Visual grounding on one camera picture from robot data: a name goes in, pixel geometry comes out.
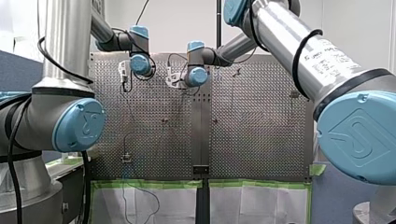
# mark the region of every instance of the perforated metal panel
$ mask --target perforated metal panel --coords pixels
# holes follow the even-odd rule
[[[150,81],[133,77],[129,93],[120,93],[118,66],[125,53],[95,53],[91,71],[96,98],[106,109],[106,126],[96,145],[96,179],[192,179],[191,98],[168,88],[165,55],[154,55],[157,75]],[[182,61],[173,62],[181,69]],[[131,163],[121,163],[124,150]]]
[[[167,56],[154,55],[156,77],[133,78],[132,92],[121,95],[118,65],[127,54],[92,55],[95,91],[107,112],[95,178],[193,179],[197,164],[209,165],[210,178],[308,177],[312,114],[302,96],[290,97],[290,75],[271,56],[212,69],[195,97],[165,85]],[[175,70],[184,65],[178,60]],[[132,163],[121,163],[124,138]]]
[[[212,178],[304,180],[313,125],[303,96],[271,56],[222,68],[212,80]]]

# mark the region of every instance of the wire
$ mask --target wire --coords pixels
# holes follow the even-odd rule
[[[143,6],[142,11],[140,12],[139,18],[137,18],[136,25],[139,24],[140,19],[142,18],[143,13],[145,12],[146,6],[148,5],[148,3],[149,3],[149,0],[147,0],[146,3],[145,3],[145,5]]]
[[[42,46],[41,46],[41,44],[44,42],[45,39],[46,39],[46,37],[44,37],[44,36],[41,37],[41,38],[38,40],[37,47],[38,47],[38,50],[43,54],[43,56],[44,56],[48,61],[50,61],[53,65],[55,65],[56,67],[58,67],[59,69],[61,69],[61,71],[63,71],[64,73],[66,73],[66,74],[69,75],[69,76],[72,76],[72,77],[81,79],[81,80],[87,82],[88,84],[92,84],[92,83],[93,83],[93,81],[90,80],[89,78],[86,78],[86,77],[83,77],[83,76],[81,76],[81,75],[72,73],[72,72],[70,72],[69,70],[67,70],[67,69],[65,69],[64,67],[62,67],[62,66],[61,66],[60,64],[58,64],[57,62],[55,62],[55,60],[49,55],[49,53],[47,52],[47,50],[46,50],[46,49],[43,49]]]
[[[12,183],[14,184],[15,200],[16,200],[16,204],[17,204],[18,224],[22,224],[22,198],[21,198],[20,182],[18,181],[18,176],[17,176],[17,172],[15,171],[14,160],[13,160],[12,156],[13,156],[13,149],[14,149],[14,144],[15,144],[15,137],[17,135],[18,129],[20,128],[23,114],[25,113],[27,106],[30,104],[31,100],[32,100],[32,98],[28,98],[25,101],[23,108],[21,109],[20,113],[18,114],[17,119],[15,120],[14,128],[12,129],[11,136],[9,137],[9,143],[8,143],[7,162],[8,162],[9,172],[10,172],[11,178],[12,178]]]
[[[128,109],[129,109],[129,112],[131,113],[131,114],[130,114],[130,115],[131,115],[131,119],[134,120],[134,114],[133,114],[133,112],[132,112],[132,107],[131,107],[131,105],[129,104],[128,99],[127,99],[123,94],[121,94],[121,96],[127,101]],[[126,138],[127,138],[129,135],[131,135],[131,134],[133,134],[133,133],[127,133],[127,134],[125,134],[125,135],[123,136],[123,139],[122,139],[122,146],[123,146],[123,154],[124,154],[124,155],[126,155]],[[136,179],[138,179],[139,177],[138,177],[138,175],[137,175],[137,173],[136,173],[136,169],[134,168],[134,165],[132,165],[132,171],[133,171],[134,177],[135,177]],[[133,223],[129,220],[128,215],[127,215],[128,206],[127,206],[127,200],[126,200],[126,198],[125,198],[125,187],[124,187],[124,185],[125,185],[125,175],[124,175],[124,172],[122,171],[122,198],[123,198],[124,203],[125,203],[125,210],[124,210],[125,220],[126,220],[129,224],[133,224]],[[148,216],[148,218],[147,218],[146,221],[144,222],[144,224],[147,224],[147,223],[149,222],[149,219],[160,211],[160,208],[161,208],[160,199],[157,197],[157,195],[155,195],[154,193],[152,193],[152,192],[150,192],[150,191],[148,191],[148,190],[141,189],[141,188],[135,187],[135,186],[131,186],[131,185],[128,184],[128,183],[127,183],[127,185],[130,186],[130,187],[132,187],[132,188],[138,189],[138,190],[140,190],[140,191],[142,191],[142,192],[146,192],[147,194],[153,196],[153,197],[155,198],[155,200],[157,201],[157,204],[158,204],[157,210],[154,211],[154,212],[152,212],[152,213]]]
[[[171,53],[171,54],[169,54],[169,56],[168,56],[168,61],[166,62],[166,64],[168,65],[168,66],[171,66],[171,57],[172,56],[178,56],[179,58],[182,58],[182,59],[184,59],[185,61],[187,61],[187,58],[186,57],[184,57],[183,55],[181,55],[181,54],[178,54],[178,53]]]
[[[241,60],[239,62],[235,62],[235,63],[245,63],[245,62],[247,62],[251,57],[253,57],[253,55],[256,52],[256,50],[257,50],[257,48],[255,48],[246,59],[243,59],[243,60]],[[233,63],[232,61],[229,61],[228,59],[225,59],[223,57],[221,57],[221,59],[224,60],[227,63]]]
[[[84,161],[84,182],[85,182],[85,205],[84,205],[84,218],[82,224],[88,224],[91,210],[91,167],[88,160],[87,151],[81,152]]]
[[[253,34],[254,41],[256,42],[257,46],[266,52],[270,52],[266,47],[262,45],[259,41],[259,38],[256,35],[256,31],[254,29],[254,22],[253,22],[253,0],[249,0],[249,20],[250,20],[250,29],[251,33]]]
[[[201,89],[201,87],[199,86],[198,87],[198,89],[197,89],[197,91],[195,92],[195,93],[193,93],[193,94],[187,94],[186,93],[186,95],[188,95],[188,96],[195,96],[197,93],[198,93],[198,91]]]

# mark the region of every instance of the silver robot arm segment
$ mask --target silver robot arm segment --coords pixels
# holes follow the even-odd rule
[[[218,51],[231,59],[254,48],[253,43],[267,47],[315,104],[318,139],[329,161],[360,181],[396,185],[396,76],[355,63],[301,21],[299,12],[298,0],[256,0],[252,5],[227,0],[225,21],[246,36]]]

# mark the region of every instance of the black cable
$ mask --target black cable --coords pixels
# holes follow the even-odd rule
[[[90,161],[88,160],[88,153],[86,151],[81,152],[82,159],[84,161],[84,184],[85,184],[85,204],[84,204],[84,218],[82,224],[88,224],[90,219],[91,210],[91,167]]]
[[[241,61],[239,61],[239,62],[232,62],[232,61],[229,61],[228,59],[225,59],[225,58],[223,58],[223,57],[221,57],[221,59],[224,60],[224,61],[227,62],[227,63],[245,63],[245,62],[247,62],[251,57],[253,57],[254,53],[256,52],[256,49],[257,49],[257,48],[255,48],[255,49],[250,53],[250,55],[249,55],[246,59],[243,59],[243,60],[241,60]]]
[[[130,114],[130,115],[131,115],[131,120],[134,120],[134,114],[133,114],[133,112],[132,112],[132,108],[131,108],[131,105],[130,105],[129,102],[128,102],[128,99],[127,99],[123,94],[121,94],[121,96],[127,101],[128,109],[129,109],[129,112],[131,113],[131,114]],[[126,138],[127,138],[129,135],[131,135],[131,134],[133,134],[133,133],[127,133],[127,134],[125,134],[124,137],[123,137],[123,139],[122,139],[123,155],[126,155]],[[133,165],[133,164],[132,164],[132,171],[133,171],[134,177],[135,177],[136,179],[139,179],[139,177],[138,177],[138,175],[137,175],[137,173],[136,173],[136,169],[134,168],[134,165]],[[133,223],[128,219],[128,216],[127,216],[127,209],[128,209],[128,206],[127,206],[127,200],[126,200],[126,198],[125,198],[124,179],[125,179],[125,175],[124,175],[124,172],[123,172],[123,169],[122,169],[122,198],[123,198],[124,203],[125,203],[124,215],[125,215],[125,220],[126,220],[129,224],[133,224]],[[154,193],[152,193],[152,192],[150,192],[150,191],[148,191],[148,190],[141,189],[141,188],[138,188],[138,187],[135,187],[135,186],[131,186],[130,184],[128,184],[128,186],[130,186],[130,187],[132,187],[132,188],[135,188],[135,189],[138,189],[138,190],[140,190],[140,191],[142,191],[142,192],[148,193],[149,195],[153,196],[153,197],[155,198],[155,200],[157,201],[157,204],[158,204],[157,210],[154,211],[153,213],[151,213],[151,214],[148,216],[148,218],[147,218],[146,221],[144,222],[144,224],[147,224],[147,223],[149,222],[149,219],[160,211],[160,208],[161,208],[160,199],[157,197],[157,195],[155,195]]]
[[[168,67],[171,66],[171,57],[174,56],[174,55],[175,55],[175,56],[178,56],[179,58],[184,59],[185,61],[187,61],[187,58],[184,57],[184,56],[181,55],[181,54],[178,54],[178,53],[170,53],[169,56],[168,56],[168,60],[166,61],[166,64],[168,65]]]
[[[249,9],[248,9],[249,19],[250,19],[250,29],[251,33],[253,34],[254,41],[256,42],[257,46],[266,52],[270,52],[266,47],[262,45],[259,38],[256,35],[256,31],[254,29],[254,22],[253,22],[253,0],[249,0]]]
[[[145,5],[143,6],[142,11],[140,12],[139,18],[137,18],[136,25],[139,24],[140,19],[142,18],[143,13],[145,12],[146,6],[148,5],[148,3],[149,3],[149,0],[147,0],[146,3],[145,3]]]
[[[58,64],[57,62],[55,62],[55,60],[49,55],[49,53],[47,52],[47,50],[46,50],[46,49],[43,49],[42,46],[41,46],[41,44],[44,42],[45,39],[46,39],[46,37],[44,37],[44,36],[41,37],[41,38],[38,40],[37,47],[38,47],[38,50],[43,54],[43,56],[44,56],[48,61],[50,61],[53,65],[55,65],[56,67],[58,67],[59,69],[61,69],[63,72],[65,72],[65,73],[66,73],[67,75],[69,75],[69,76],[72,76],[72,77],[81,79],[81,80],[87,82],[88,84],[92,84],[92,83],[93,83],[93,81],[90,80],[89,78],[86,78],[86,77],[83,77],[83,76],[81,76],[81,75],[72,73],[72,72],[70,72],[69,70],[67,70],[67,69],[65,69],[64,67],[62,67],[62,66],[61,66],[60,64]]]
[[[201,89],[201,87],[199,86],[198,87],[198,89],[197,89],[197,91],[195,92],[195,93],[193,93],[193,94],[187,94],[186,93],[186,95],[188,95],[188,96],[195,96],[197,93],[198,93],[198,91]]]
[[[12,129],[11,136],[9,137],[9,143],[8,143],[7,162],[8,162],[9,172],[11,174],[12,183],[14,185],[14,190],[15,190],[15,200],[16,200],[16,204],[17,204],[18,224],[22,224],[22,222],[23,222],[22,221],[22,198],[21,198],[20,182],[18,181],[18,176],[17,176],[17,172],[15,171],[14,160],[13,160],[12,156],[13,156],[15,137],[17,135],[18,129],[20,128],[23,114],[25,113],[27,106],[30,104],[31,99],[32,98],[28,98],[25,101],[23,108],[21,109],[20,113],[18,114],[17,119],[15,120],[15,125]]]
[[[298,64],[300,62],[301,53],[303,52],[303,49],[305,48],[306,43],[308,42],[308,40],[311,37],[313,37],[315,35],[323,35],[323,31],[321,31],[319,29],[314,30],[306,38],[304,38],[301,41],[300,46],[297,48],[296,54],[294,55],[293,64],[292,64],[292,68],[291,68],[291,76],[293,77],[294,85],[296,86],[296,88],[300,92],[300,94],[303,95],[305,98],[308,98],[308,96],[306,96],[306,93],[303,90],[303,87],[301,86],[300,80],[298,78]]]

